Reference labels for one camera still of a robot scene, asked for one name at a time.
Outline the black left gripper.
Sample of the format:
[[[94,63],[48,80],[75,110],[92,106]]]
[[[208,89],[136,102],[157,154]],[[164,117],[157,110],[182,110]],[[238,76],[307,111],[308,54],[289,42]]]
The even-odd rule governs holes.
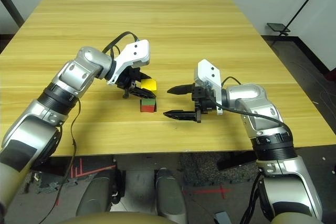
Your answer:
[[[154,99],[155,94],[150,90],[138,87],[129,88],[133,82],[140,82],[145,79],[151,79],[151,77],[140,72],[140,68],[132,68],[128,66],[119,75],[116,85],[118,88],[124,90],[124,94],[122,96],[124,99],[127,99],[130,94],[139,98]]]

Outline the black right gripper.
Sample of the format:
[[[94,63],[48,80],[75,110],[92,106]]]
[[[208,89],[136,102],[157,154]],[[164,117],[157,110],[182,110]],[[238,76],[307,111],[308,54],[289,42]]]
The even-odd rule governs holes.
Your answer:
[[[196,83],[174,86],[167,90],[167,93],[184,95],[191,93],[192,101],[195,104],[195,111],[170,110],[163,113],[168,118],[180,121],[194,121],[201,123],[201,115],[216,110],[215,92],[210,88],[203,88]]]

